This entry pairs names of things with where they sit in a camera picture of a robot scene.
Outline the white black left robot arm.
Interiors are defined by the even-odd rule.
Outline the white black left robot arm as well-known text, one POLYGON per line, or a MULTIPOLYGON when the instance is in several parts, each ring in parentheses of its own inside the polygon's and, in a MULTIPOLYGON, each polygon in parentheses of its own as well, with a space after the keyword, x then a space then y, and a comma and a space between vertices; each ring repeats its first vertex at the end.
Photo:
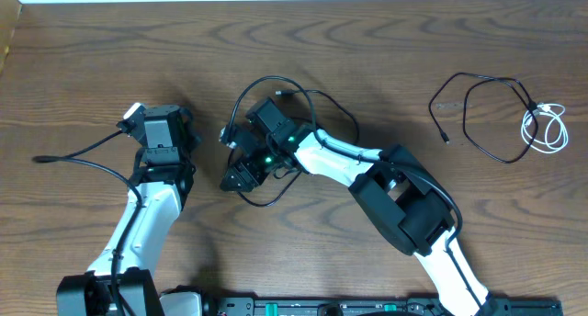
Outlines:
POLYGON ((200 137, 193 116, 177 105, 134 104, 118 123, 140 149, 128 201, 106 247, 82 275, 65 277, 56 291, 61 315, 199 315, 200 296, 182 293, 162 302, 153 275, 166 236, 194 184, 191 153, 200 137))

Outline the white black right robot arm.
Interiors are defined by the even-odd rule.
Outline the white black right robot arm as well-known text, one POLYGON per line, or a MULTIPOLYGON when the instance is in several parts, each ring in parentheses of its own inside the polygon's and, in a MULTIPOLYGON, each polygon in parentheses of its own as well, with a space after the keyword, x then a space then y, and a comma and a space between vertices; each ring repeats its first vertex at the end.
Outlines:
POLYGON ((322 175, 345 186, 380 235, 415 256, 433 281, 443 309, 488 315, 492 295, 460 249, 462 214, 447 191, 405 148, 366 149, 337 140, 314 118, 297 123, 266 98, 246 113, 247 127, 231 119, 220 142, 240 149, 220 187, 240 196, 279 168, 322 175))

